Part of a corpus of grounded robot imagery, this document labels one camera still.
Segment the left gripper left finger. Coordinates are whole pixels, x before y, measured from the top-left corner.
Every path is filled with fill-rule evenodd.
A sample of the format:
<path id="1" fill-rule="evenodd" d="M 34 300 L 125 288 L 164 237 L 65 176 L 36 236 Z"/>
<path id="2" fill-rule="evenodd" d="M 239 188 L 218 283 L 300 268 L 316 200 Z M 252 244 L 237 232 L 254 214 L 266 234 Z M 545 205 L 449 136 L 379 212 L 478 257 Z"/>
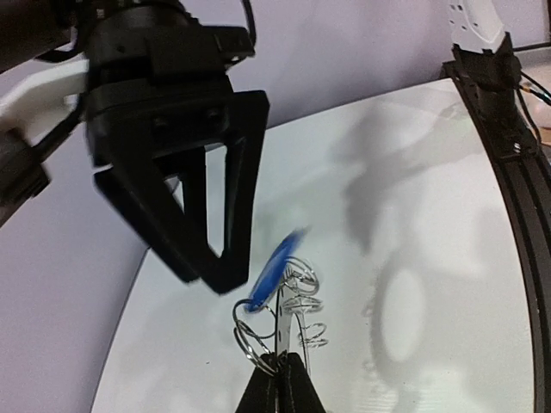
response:
<path id="1" fill-rule="evenodd" d="M 235 412 L 276 413 L 278 411 L 276 378 L 256 367 Z"/>

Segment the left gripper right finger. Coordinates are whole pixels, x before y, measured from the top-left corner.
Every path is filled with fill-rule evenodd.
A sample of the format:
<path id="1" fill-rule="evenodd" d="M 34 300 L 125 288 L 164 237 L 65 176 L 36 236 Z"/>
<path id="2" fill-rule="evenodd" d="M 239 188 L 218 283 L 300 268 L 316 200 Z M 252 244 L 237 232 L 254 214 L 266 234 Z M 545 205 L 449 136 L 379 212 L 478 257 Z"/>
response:
<path id="1" fill-rule="evenodd" d="M 277 403 L 279 412 L 326 413 L 297 353 L 287 353 L 279 360 Z"/>

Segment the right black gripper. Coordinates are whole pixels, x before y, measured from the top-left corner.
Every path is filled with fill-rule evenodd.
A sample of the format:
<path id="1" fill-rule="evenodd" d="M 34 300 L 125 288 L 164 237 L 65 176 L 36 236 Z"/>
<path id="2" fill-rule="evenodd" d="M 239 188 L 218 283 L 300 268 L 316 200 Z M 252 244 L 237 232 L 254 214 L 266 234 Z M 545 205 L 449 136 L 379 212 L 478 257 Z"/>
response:
<path id="1" fill-rule="evenodd" d="M 255 53 L 253 16 L 213 26 L 183 8 L 94 8 L 81 33 L 89 151 L 110 165 L 96 186 L 180 280 L 244 285 L 269 101 L 227 73 Z M 202 155 L 171 155 L 210 145 L 226 148 L 220 256 L 202 230 Z"/>

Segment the metal keyring disc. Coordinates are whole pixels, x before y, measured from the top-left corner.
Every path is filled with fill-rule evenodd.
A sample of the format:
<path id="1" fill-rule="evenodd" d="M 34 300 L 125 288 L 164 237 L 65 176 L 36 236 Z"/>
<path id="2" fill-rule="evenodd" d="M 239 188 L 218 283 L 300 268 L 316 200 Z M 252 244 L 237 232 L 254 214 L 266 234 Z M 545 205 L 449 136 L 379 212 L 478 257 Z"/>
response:
<path id="1" fill-rule="evenodd" d="M 311 373 L 310 350 L 328 344 L 325 337 L 327 325 L 323 322 L 308 323 L 310 314 L 324 309 L 318 297 L 319 277 L 313 265 L 301 258 L 290 256 L 284 262 L 282 280 L 269 298 L 253 307 L 253 299 L 241 299 L 232 308 L 234 338 L 250 361 L 261 372 L 274 377 L 282 369 L 284 359 L 293 345 L 300 348 L 306 373 Z M 274 318 L 274 329 L 267 335 L 258 334 L 246 323 L 245 314 L 268 311 Z"/>

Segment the key with blue tag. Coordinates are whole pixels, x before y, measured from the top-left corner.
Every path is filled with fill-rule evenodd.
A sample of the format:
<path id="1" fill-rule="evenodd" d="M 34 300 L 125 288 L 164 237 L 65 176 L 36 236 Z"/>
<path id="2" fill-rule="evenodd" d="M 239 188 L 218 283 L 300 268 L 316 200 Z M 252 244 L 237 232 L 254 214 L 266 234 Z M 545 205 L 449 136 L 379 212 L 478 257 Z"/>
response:
<path id="1" fill-rule="evenodd" d="M 249 294 L 246 312 L 258 312 L 270 300 L 282 281 L 288 259 L 298 249 L 307 233 L 307 227 L 295 229 L 276 246 Z"/>

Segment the black front aluminium rail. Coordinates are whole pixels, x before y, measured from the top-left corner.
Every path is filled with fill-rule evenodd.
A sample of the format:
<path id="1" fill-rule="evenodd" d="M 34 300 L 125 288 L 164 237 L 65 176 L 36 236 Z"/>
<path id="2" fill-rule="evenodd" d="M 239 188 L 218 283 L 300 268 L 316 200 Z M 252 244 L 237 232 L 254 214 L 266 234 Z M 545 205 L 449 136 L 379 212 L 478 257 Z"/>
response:
<path id="1" fill-rule="evenodd" d="M 523 274 L 533 348 L 535 412 L 550 410 L 550 165 L 523 119 L 516 93 L 477 86 L 443 64 L 473 120 L 497 178 Z"/>

